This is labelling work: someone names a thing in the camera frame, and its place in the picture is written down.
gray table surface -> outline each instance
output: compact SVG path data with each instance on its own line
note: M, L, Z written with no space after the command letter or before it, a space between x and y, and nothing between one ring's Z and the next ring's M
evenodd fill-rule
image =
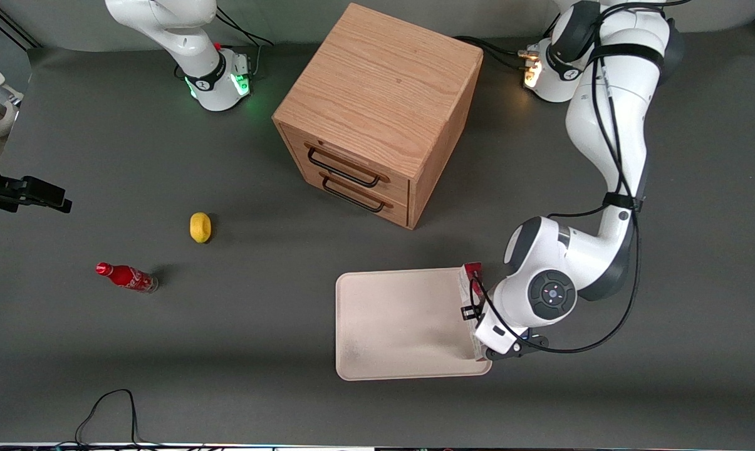
M74 209L0 212L2 442L68 440L127 387L161 442L755 449L755 25L689 35L653 100L642 283L620 334L438 380L339 379L337 277L483 261L497 281L519 223L592 208L603 182L566 136L567 105L487 59L416 231L340 202L303 182L270 118L314 49L266 49L252 97L222 113L165 52L33 54L2 169L64 186ZM214 214L209 245L188 235L196 211ZM100 261L162 289L117 289ZM587 343L626 300L581 301L541 331ZM126 400L109 399L85 438L127 437Z

bottle cap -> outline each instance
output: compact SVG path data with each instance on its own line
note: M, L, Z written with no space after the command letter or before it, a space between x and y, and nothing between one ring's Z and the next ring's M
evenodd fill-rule
M113 274L113 265L110 265L109 263L99 263L96 265L96 274L108 276L110 274Z

green light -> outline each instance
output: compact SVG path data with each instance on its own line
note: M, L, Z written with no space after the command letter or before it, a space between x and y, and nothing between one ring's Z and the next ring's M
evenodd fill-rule
M188 77L185 77L185 84L188 85L188 89L190 89L190 96L196 99L196 92L194 92L194 87L190 85Z
M246 75L229 74L229 79L235 84L235 89L237 89L237 93L241 97L249 94L249 77Z

white tray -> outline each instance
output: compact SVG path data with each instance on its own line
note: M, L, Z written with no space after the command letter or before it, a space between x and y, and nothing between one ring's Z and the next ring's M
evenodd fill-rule
M461 268L348 273L335 285L335 369L344 380L480 376L461 317Z

cabinet top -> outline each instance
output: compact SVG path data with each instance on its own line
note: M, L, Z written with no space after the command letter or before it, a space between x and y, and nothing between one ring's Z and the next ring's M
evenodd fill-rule
M351 3L274 120L414 179L482 58L475 46Z

